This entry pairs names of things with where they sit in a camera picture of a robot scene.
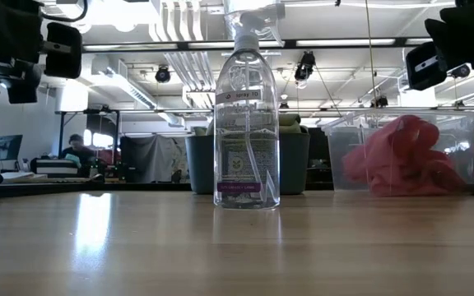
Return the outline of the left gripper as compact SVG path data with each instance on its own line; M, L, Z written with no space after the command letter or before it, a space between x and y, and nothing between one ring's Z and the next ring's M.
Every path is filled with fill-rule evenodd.
M43 35L41 2L0 0L0 74L9 74L10 104L37 102L43 70L37 65Z

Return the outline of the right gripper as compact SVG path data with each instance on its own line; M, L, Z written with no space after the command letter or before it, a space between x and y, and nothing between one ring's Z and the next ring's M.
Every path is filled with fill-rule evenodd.
M474 1L456 1L439 11L439 19L425 20L443 70L469 63L474 70Z

